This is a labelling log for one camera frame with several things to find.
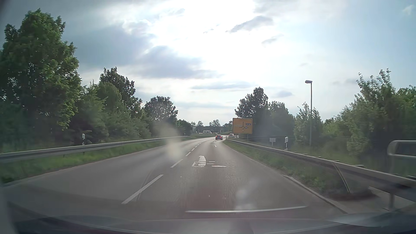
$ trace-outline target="guardrail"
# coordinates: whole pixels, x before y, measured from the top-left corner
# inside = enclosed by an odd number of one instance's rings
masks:
[[[123,141],[123,142],[109,142],[109,143],[101,143],[101,144],[87,144],[87,145],[77,145],[77,146],[68,146],[68,147],[51,148],[51,149],[36,149],[36,150],[27,150],[27,151],[19,151],[19,152],[2,153],[0,154],[0,162],[13,162],[13,161],[19,161],[23,159],[73,154],[73,153],[80,153],[80,152],[86,152],[86,151],[92,151],[92,150],[98,150],[98,149],[114,148],[114,147],[119,147],[119,146],[126,145],[126,144],[132,144],[132,143],[154,142],[154,141],[165,140],[165,139],[186,138],[186,137],[189,137],[189,136],[160,137],[160,138],[132,140],[132,141]]]
[[[342,178],[342,181],[344,182],[347,191],[349,189],[347,180],[345,178],[359,181],[373,188],[388,192],[390,194],[388,210],[394,209],[394,196],[402,197],[407,200],[416,202],[416,180],[414,179],[405,178],[368,168],[363,168],[362,165],[354,166],[351,164],[323,159],[320,157],[308,156],[281,149],[270,148],[262,145],[231,140],[229,138],[227,140],[262,150],[272,151],[284,157],[289,157],[291,159],[298,159],[307,163],[317,164],[319,166],[331,168],[334,167],[338,171],[340,177]]]

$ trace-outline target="asphalt road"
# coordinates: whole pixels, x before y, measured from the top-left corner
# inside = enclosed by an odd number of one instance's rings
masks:
[[[221,217],[326,218],[337,209],[277,171],[214,138],[172,142],[138,153],[28,178],[6,186],[13,205],[45,216],[130,220]]]

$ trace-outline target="lamp post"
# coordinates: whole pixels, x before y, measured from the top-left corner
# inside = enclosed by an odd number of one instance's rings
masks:
[[[312,146],[312,81],[306,80],[305,83],[311,84],[311,113],[310,113],[309,146]]]

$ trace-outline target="yellow road sign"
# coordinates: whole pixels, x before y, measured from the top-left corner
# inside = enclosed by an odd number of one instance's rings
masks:
[[[253,119],[233,118],[233,133],[253,133]]]

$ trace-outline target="grass verge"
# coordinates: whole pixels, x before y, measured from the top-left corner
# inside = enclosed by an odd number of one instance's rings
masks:
[[[269,166],[283,175],[291,176],[312,190],[324,195],[345,194],[346,189],[335,169],[311,166],[304,161],[291,159],[278,153],[224,141],[230,148]]]
[[[0,177],[3,183],[24,179],[60,169],[96,162],[124,154],[139,152],[145,149],[165,145],[165,141],[134,143],[110,149],[100,149],[84,153],[62,156],[28,159],[0,164]]]
[[[216,134],[193,134],[192,138],[215,137]]]

